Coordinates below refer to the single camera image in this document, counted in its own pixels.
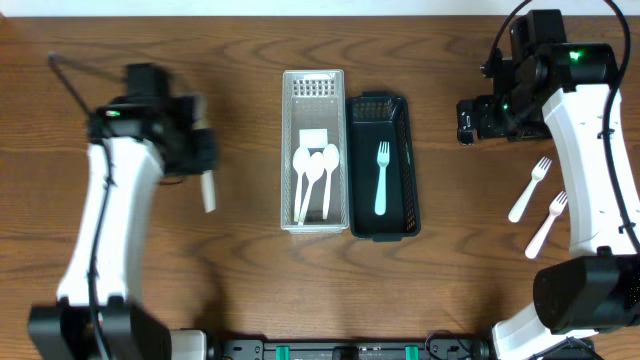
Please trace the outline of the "cream plastic fork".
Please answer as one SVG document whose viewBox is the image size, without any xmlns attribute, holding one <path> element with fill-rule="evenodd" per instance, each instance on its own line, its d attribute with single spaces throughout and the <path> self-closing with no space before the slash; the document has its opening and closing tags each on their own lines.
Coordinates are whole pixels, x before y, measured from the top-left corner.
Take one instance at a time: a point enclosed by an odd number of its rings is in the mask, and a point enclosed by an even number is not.
<svg viewBox="0 0 640 360">
<path fill-rule="evenodd" d="M 518 223 L 531 199 L 531 196 L 537 186 L 542 181 L 551 166 L 552 160 L 548 157 L 543 157 L 534 166 L 531 171 L 531 180 L 523 190 L 520 197 L 516 200 L 513 207 L 508 213 L 508 220 L 512 223 Z"/>
</svg>

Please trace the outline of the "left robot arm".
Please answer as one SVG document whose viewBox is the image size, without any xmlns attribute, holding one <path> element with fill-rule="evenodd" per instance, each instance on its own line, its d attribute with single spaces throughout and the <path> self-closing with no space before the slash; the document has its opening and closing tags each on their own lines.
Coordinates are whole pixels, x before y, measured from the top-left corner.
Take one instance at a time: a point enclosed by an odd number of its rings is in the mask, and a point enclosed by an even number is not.
<svg viewBox="0 0 640 360">
<path fill-rule="evenodd" d="M 44 359 L 218 359 L 220 344 L 197 328 L 171 330 L 143 307 L 142 262 L 157 187 L 201 179 L 216 208 L 214 132 L 206 101 L 174 95 L 169 71 L 129 64 L 126 92 L 85 111 L 89 182 L 74 252 L 53 305 L 32 306 L 31 341 Z"/>
</svg>

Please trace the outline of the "white plastic spoon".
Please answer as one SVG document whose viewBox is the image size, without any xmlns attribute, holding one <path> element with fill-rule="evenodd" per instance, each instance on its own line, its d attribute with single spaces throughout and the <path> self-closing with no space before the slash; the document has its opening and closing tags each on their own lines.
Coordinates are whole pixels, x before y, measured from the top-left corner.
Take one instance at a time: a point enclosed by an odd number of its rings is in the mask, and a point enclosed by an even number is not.
<svg viewBox="0 0 640 360">
<path fill-rule="evenodd" d="M 324 168 L 326 171 L 326 182 L 323 198 L 323 219 L 328 219 L 330 198 L 331 198 L 331 182 L 332 173 L 338 167 L 340 162 L 339 150 L 336 145 L 328 144 L 323 150 Z"/>
<path fill-rule="evenodd" d="M 302 206 L 300 210 L 300 216 L 298 219 L 299 225 L 304 224 L 307 211 L 309 208 L 314 184 L 322 177 L 323 173 L 324 173 L 324 156 L 321 152 L 316 152 L 311 155 L 309 164 L 307 166 L 306 176 L 308 180 L 308 186 L 307 186 L 304 200 L 302 202 Z"/>
<path fill-rule="evenodd" d="M 296 191 L 294 198 L 294 215 L 293 221 L 298 222 L 301 210 L 302 201 L 302 182 L 303 176 L 306 172 L 307 164 L 310 159 L 309 149 L 306 147 L 299 147 L 293 156 L 292 165 L 297 174 Z"/>
<path fill-rule="evenodd" d="M 214 171 L 203 172 L 200 179 L 204 210 L 206 213 L 213 212 L 217 208 Z"/>
</svg>

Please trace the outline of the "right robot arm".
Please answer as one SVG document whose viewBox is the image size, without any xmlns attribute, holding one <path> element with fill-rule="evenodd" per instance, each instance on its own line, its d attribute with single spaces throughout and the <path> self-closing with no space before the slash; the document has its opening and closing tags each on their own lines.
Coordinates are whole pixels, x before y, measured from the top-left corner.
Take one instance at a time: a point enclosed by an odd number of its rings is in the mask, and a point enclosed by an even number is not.
<svg viewBox="0 0 640 360">
<path fill-rule="evenodd" d="M 570 257 L 539 271 L 533 300 L 496 323 L 478 359 L 541 359 L 639 322 L 639 196 L 626 152 L 620 85 L 629 56 L 572 43 L 559 10 L 518 5 L 490 50 L 493 91 L 457 104 L 457 138 L 554 142 L 570 213 Z"/>
</svg>

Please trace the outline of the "mint green plastic fork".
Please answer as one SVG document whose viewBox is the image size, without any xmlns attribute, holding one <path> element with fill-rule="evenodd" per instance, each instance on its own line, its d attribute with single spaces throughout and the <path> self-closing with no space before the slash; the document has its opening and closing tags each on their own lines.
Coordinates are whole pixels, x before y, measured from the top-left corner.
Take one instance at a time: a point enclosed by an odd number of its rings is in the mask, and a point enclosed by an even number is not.
<svg viewBox="0 0 640 360">
<path fill-rule="evenodd" d="M 386 169 L 390 161 L 390 143 L 381 141 L 379 144 L 376 161 L 379 167 L 378 183 L 374 202 L 374 213 L 382 216 L 386 213 Z"/>
</svg>

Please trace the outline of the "pink plastic fork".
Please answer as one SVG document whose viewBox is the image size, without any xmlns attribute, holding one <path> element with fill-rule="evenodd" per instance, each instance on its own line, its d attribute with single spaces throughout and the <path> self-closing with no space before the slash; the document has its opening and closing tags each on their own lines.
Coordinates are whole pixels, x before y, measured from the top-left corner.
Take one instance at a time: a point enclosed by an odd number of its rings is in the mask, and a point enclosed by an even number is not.
<svg viewBox="0 0 640 360">
<path fill-rule="evenodd" d="M 553 223 L 563 213 L 567 203 L 568 196 L 565 191 L 561 191 L 550 203 L 548 216 L 525 249 L 524 254 L 528 259 L 535 259 L 538 256 Z"/>
</svg>

